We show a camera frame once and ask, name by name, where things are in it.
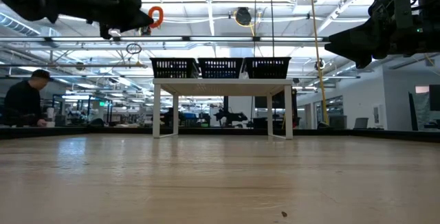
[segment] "black plastic basket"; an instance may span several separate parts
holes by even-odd
[[[201,77],[205,79],[232,79],[240,76],[242,58],[199,58]]]
[[[290,57],[245,58],[246,70],[251,79],[286,79]]]
[[[198,78],[199,68],[194,58],[150,58],[154,78]]]

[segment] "desk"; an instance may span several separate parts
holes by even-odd
[[[267,98],[267,134],[274,135],[272,96],[284,90],[292,91],[292,79],[154,79],[153,137],[163,138],[179,133],[179,96],[265,96]],[[173,96],[173,134],[160,135],[160,91]],[[286,127],[292,127],[292,95],[285,94]],[[293,139],[291,128],[285,139]]]

